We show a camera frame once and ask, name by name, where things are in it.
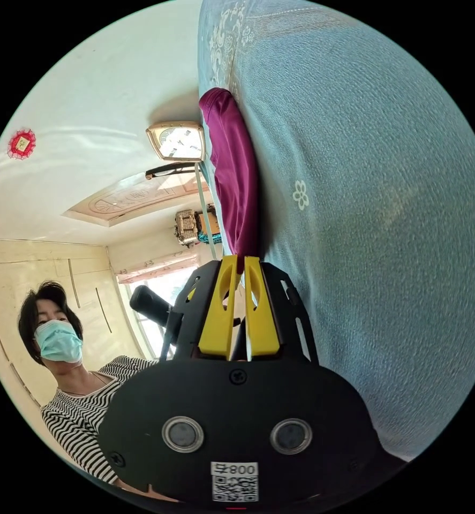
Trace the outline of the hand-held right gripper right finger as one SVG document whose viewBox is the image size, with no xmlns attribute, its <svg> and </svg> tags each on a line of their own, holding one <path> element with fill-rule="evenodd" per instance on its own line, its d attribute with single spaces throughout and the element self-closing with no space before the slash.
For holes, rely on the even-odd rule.
<svg viewBox="0 0 475 514">
<path fill-rule="evenodd" d="M 248 361 L 275 356 L 280 349 L 260 259 L 244 259 L 246 352 Z"/>
</svg>

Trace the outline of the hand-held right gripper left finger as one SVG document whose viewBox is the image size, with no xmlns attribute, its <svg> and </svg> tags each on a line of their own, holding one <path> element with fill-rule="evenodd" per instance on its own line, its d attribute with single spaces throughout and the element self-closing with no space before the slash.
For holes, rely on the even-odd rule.
<svg viewBox="0 0 475 514">
<path fill-rule="evenodd" d="M 201 354 L 209 357 L 230 359 L 235 290 L 237 286 L 236 255 L 227 255 L 220 261 L 214 288 L 198 348 Z"/>
</svg>

